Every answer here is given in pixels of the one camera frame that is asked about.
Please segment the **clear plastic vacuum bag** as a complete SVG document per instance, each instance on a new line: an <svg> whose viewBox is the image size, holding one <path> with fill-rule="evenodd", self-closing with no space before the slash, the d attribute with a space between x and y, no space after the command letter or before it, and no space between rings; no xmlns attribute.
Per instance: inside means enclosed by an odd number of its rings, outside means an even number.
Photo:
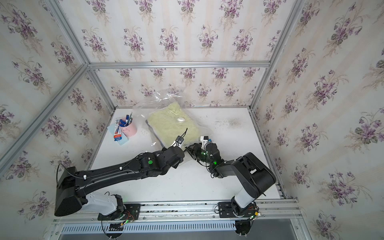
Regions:
<svg viewBox="0 0 384 240"><path fill-rule="evenodd" d="M150 132L154 145L163 147L175 146L178 136L184 139L181 149L185 152L185 162L195 161L187 147L200 144L202 136L209 136L212 130L192 110L184 100L183 92L171 93L168 90L159 90L151 96L139 101L134 107L134 120L137 126Z"/></svg>

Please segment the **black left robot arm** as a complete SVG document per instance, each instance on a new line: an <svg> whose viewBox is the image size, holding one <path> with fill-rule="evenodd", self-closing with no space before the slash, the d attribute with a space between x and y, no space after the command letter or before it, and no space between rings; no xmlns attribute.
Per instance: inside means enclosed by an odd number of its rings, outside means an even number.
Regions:
<svg viewBox="0 0 384 240"><path fill-rule="evenodd" d="M96 203L96 200L88 200L87 196L99 189L165 175L170 168L176 169L184 157L181 148L169 147L153 153L141 153L127 162L101 169L78 171L75 167L67 168L57 182L54 215L68 216Z"/></svg>

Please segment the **light green blanket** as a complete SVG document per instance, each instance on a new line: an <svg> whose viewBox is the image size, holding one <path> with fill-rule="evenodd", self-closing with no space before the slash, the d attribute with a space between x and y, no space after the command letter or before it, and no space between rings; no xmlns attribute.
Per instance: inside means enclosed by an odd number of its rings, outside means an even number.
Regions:
<svg viewBox="0 0 384 240"><path fill-rule="evenodd" d="M186 119L185 122L179 123L178 117ZM150 113L147 122L154 131L154 134L164 147L170 147L177 136L184 138L181 149L200 141L203 131L195 120L179 105L173 102L167 107Z"/></svg>

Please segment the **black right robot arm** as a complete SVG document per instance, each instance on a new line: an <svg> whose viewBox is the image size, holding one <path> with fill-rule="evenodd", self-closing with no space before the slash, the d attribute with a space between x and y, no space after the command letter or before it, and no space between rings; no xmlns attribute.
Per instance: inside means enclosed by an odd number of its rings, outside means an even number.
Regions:
<svg viewBox="0 0 384 240"><path fill-rule="evenodd" d="M242 189L231 199L232 211L237 216L243 215L246 210L255 210L254 200L264 195L277 181L275 174L253 153L226 161L213 142L193 144L186 147L186 151L195 161L206 167L212 178L238 178Z"/></svg>

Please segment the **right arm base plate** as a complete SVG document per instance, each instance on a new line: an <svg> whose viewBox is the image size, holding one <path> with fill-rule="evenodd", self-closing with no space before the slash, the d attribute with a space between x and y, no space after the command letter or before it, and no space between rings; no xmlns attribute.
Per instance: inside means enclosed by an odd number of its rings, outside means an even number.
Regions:
<svg viewBox="0 0 384 240"><path fill-rule="evenodd" d="M259 207L252 202L245 208L239 207L236 202L219 202L218 214L220 218L254 218L259 215Z"/></svg>

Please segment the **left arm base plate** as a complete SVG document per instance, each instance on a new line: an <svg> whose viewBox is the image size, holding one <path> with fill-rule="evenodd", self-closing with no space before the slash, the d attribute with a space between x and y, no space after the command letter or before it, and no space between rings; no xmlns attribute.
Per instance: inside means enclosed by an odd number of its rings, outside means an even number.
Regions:
<svg viewBox="0 0 384 240"><path fill-rule="evenodd" d="M138 220L140 209L141 204L123 204L122 208L118 207L118 209L112 214L109 214L107 216L99 214L98 221Z"/></svg>

